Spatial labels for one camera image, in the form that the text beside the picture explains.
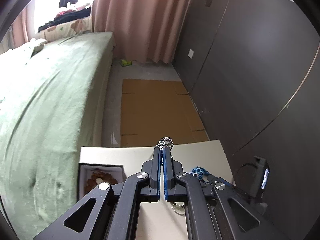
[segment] green blanket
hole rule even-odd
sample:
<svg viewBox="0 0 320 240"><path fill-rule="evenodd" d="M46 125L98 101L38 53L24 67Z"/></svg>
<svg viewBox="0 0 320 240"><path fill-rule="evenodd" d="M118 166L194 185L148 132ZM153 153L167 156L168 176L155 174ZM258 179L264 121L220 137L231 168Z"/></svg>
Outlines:
<svg viewBox="0 0 320 240"><path fill-rule="evenodd" d="M80 147L92 145L113 45L110 32L58 40L16 73L0 110L0 194L21 240L76 202Z"/></svg>

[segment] white table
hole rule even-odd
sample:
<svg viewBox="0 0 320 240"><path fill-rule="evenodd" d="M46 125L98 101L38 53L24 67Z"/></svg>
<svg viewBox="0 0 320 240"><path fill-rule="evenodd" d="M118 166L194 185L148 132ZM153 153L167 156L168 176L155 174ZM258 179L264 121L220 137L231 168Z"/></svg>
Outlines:
<svg viewBox="0 0 320 240"><path fill-rule="evenodd" d="M153 156L154 147L98 148L82 147L81 163L123 165L127 177L141 171L142 163ZM219 140L175 145L171 151L174 160L182 163L183 170L190 172L201 166L217 177L231 182L232 173ZM188 239L186 219L172 210L164 200L161 182L160 201L141 203L136 239Z"/></svg>

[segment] wall outlet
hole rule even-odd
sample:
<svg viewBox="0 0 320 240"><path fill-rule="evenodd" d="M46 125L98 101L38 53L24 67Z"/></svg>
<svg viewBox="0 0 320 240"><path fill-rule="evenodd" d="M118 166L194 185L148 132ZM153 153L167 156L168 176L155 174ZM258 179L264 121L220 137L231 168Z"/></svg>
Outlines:
<svg viewBox="0 0 320 240"><path fill-rule="evenodd" d="M192 49L189 50L189 53L188 53L188 57L189 58L192 58L193 57L193 53L194 51Z"/></svg>

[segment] curtain fold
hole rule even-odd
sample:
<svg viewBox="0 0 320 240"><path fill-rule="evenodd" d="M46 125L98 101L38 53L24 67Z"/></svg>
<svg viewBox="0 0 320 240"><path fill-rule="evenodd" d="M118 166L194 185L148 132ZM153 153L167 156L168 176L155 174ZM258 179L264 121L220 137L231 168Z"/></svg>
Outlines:
<svg viewBox="0 0 320 240"><path fill-rule="evenodd" d="M27 33L27 8L25 7L17 18L12 23L12 32L14 47L20 47L22 44L28 42Z"/></svg>
<svg viewBox="0 0 320 240"><path fill-rule="evenodd" d="M172 61L188 0L94 0L94 32L112 31L115 56Z"/></svg>

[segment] floor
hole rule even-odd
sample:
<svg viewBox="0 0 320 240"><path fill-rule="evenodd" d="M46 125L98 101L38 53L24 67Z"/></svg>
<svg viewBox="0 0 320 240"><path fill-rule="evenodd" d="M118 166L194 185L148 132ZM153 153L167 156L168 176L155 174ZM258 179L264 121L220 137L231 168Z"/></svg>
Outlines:
<svg viewBox="0 0 320 240"><path fill-rule="evenodd" d="M180 81L172 64L133 62L122 67L119 60L114 60L108 80L103 120L102 147L120 147L120 114L123 79L153 79Z"/></svg>

